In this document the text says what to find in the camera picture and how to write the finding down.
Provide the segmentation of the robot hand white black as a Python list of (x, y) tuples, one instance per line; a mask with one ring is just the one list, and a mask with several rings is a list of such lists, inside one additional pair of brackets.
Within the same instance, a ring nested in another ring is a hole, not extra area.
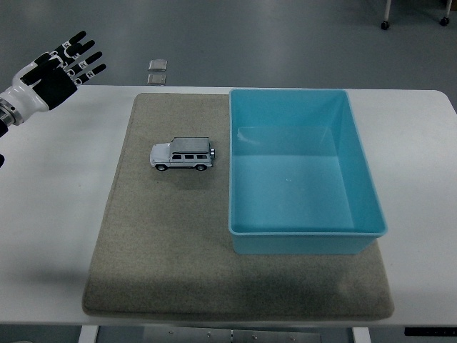
[(93, 40), (84, 43), (85, 36), (86, 32), (80, 31), (14, 75), (11, 86), (1, 93), (2, 128), (18, 126), (37, 112), (55, 109), (106, 68), (100, 64), (89, 69), (101, 58), (100, 51), (80, 60), (95, 45)]

